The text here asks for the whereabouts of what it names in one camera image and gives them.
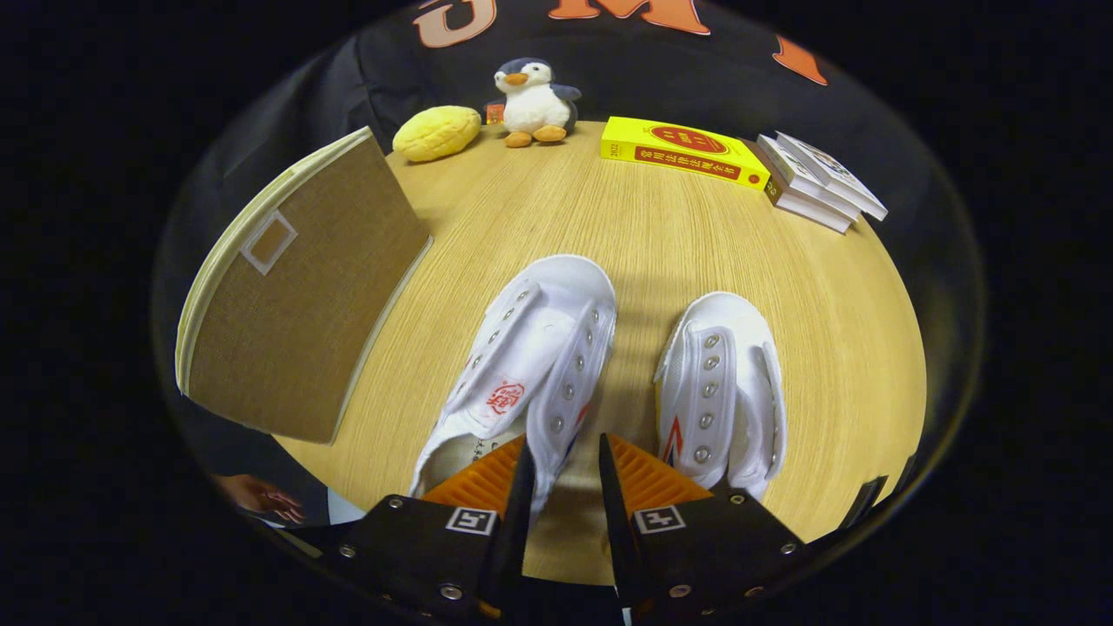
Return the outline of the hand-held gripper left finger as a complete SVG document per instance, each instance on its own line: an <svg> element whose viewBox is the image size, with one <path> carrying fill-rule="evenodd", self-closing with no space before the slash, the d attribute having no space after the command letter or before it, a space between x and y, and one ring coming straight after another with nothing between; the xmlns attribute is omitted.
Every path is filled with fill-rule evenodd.
<svg viewBox="0 0 1113 626"><path fill-rule="evenodd" d="M518 436L422 496L385 496L324 542L322 564L413 623L509 623L534 491Z"/></svg>

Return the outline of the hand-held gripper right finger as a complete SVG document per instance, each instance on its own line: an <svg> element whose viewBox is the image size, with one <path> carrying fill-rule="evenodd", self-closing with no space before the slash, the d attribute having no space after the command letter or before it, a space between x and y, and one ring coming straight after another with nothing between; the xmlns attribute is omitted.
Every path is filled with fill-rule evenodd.
<svg viewBox="0 0 1113 626"><path fill-rule="evenodd" d="M811 550L743 489L706 489L623 437L599 439L617 597L633 623L726 623L795 581Z"/></svg>

